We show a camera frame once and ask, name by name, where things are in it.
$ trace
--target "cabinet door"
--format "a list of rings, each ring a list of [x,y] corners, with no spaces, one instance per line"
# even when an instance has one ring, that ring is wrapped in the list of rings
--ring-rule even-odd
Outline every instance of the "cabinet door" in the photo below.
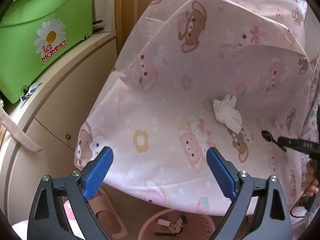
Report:
[[[112,40],[77,66],[45,101],[36,119],[75,150],[79,130],[116,62]]]
[[[11,225],[29,219],[33,198],[44,175],[61,178],[69,176],[76,169],[73,165],[74,151],[37,120],[32,120],[26,134],[43,150],[32,153],[21,147],[17,152],[8,185],[8,215]]]

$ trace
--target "blue textured pad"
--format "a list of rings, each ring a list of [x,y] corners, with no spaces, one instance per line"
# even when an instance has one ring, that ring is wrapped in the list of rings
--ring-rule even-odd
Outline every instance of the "blue textured pad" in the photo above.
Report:
[[[101,157],[96,164],[93,171],[88,176],[85,182],[85,190],[83,193],[84,198],[88,201],[91,197],[95,197],[102,182],[105,178],[110,166],[113,162],[113,151],[108,148],[105,154]]]
[[[212,149],[207,151],[207,163],[223,195],[234,201],[236,198],[235,183]]]

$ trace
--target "spoon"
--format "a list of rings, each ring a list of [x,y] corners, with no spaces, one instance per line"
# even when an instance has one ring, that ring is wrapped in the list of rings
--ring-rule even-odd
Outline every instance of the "spoon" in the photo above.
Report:
[[[284,150],[284,152],[287,152],[287,150],[281,145],[279,144],[276,140],[274,140],[274,138],[272,137],[272,134],[269,131],[263,130],[261,132],[262,137],[267,141],[267,142],[273,142],[275,143],[279,148],[281,148],[282,150]]]

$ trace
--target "human hand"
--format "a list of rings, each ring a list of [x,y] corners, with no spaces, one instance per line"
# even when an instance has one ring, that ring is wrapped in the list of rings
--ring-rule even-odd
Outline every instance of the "human hand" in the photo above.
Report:
[[[313,194],[317,194],[319,191],[319,188],[318,188],[319,182],[317,179],[315,179],[315,176],[314,176],[315,171],[310,163],[307,163],[306,168],[308,173],[306,174],[305,189],[307,189],[312,183],[312,185],[308,188],[306,192],[306,196],[312,197]]]

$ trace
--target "floor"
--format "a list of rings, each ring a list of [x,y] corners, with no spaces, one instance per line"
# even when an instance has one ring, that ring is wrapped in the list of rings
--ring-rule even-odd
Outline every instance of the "floor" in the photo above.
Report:
[[[164,207],[132,197],[106,184],[103,184],[102,188],[108,193],[114,208],[127,227],[128,236],[123,240],[137,240],[144,222],[159,210],[164,209]],[[211,216],[211,219],[217,227],[222,217]],[[235,239],[243,237],[248,226],[249,222],[244,221]]]

